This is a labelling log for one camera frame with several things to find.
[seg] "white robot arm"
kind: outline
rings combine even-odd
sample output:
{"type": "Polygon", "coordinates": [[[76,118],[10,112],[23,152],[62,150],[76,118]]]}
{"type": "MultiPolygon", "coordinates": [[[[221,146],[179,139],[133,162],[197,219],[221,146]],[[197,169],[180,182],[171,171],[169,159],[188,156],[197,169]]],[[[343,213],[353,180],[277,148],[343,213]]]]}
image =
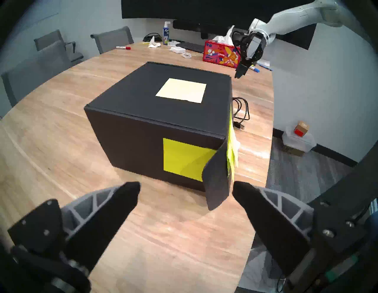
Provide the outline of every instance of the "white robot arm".
{"type": "Polygon", "coordinates": [[[332,0],[315,0],[314,2],[295,8],[290,8],[272,16],[268,23],[254,19],[249,27],[248,34],[232,41],[240,46],[242,60],[236,69],[236,78],[246,73],[249,66],[259,60],[266,45],[269,45],[276,34],[287,34],[313,23],[324,23],[329,26],[342,26],[368,40],[368,36],[354,15],[343,5],[332,0]]]}

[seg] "pen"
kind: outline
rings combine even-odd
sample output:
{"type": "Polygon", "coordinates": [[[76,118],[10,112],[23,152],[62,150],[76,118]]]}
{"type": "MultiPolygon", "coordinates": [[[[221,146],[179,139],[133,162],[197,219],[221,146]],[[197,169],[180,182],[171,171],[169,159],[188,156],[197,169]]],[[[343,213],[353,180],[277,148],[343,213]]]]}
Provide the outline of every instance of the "pen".
{"type": "Polygon", "coordinates": [[[257,64],[259,64],[261,67],[264,67],[264,68],[266,68],[266,69],[268,69],[268,70],[270,70],[270,71],[273,71],[273,69],[271,69],[271,68],[268,67],[268,66],[262,65],[262,64],[260,64],[260,63],[257,63],[257,64]]]}

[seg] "black monitor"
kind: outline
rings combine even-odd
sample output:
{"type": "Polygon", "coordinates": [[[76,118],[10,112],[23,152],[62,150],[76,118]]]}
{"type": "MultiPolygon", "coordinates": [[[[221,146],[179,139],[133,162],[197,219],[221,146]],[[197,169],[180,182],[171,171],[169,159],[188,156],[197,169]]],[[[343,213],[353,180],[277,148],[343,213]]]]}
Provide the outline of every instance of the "black monitor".
{"type": "MultiPolygon", "coordinates": [[[[122,18],[175,19],[174,28],[225,35],[235,25],[247,30],[254,18],[268,22],[282,10],[313,2],[312,0],[121,0],[122,18]]],[[[277,39],[308,49],[316,24],[306,26],[277,39]]]]}

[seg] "keyboard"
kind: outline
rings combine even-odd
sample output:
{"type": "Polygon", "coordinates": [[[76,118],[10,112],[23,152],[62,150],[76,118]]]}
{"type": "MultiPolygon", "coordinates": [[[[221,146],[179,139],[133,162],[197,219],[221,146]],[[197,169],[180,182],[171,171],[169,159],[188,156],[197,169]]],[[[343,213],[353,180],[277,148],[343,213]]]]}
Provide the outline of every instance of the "keyboard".
{"type": "Polygon", "coordinates": [[[203,48],[204,48],[204,45],[198,45],[198,44],[193,44],[193,43],[188,43],[188,42],[181,42],[180,44],[177,44],[176,46],[187,49],[187,50],[191,50],[194,52],[198,52],[198,53],[203,53],[203,48]]]}

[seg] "baseboard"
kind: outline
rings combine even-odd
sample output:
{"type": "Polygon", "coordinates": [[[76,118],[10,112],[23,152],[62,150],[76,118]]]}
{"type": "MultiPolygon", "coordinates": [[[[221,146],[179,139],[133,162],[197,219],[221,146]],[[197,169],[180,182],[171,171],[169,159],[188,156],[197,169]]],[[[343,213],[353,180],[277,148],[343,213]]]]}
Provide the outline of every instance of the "baseboard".
{"type": "MultiPolygon", "coordinates": [[[[273,128],[273,136],[277,137],[279,139],[282,139],[283,131],[273,128]]],[[[341,162],[349,167],[354,167],[357,165],[357,162],[355,160],[352,160],[351,158],[348,158],[334,150],[331,150],[325,146],[322,146],[320,144],[317,144],[313,149],[314,152],[320,153],[326,157],[329,157],[331,159],[334,159],[338,162],[341,162]]]]}

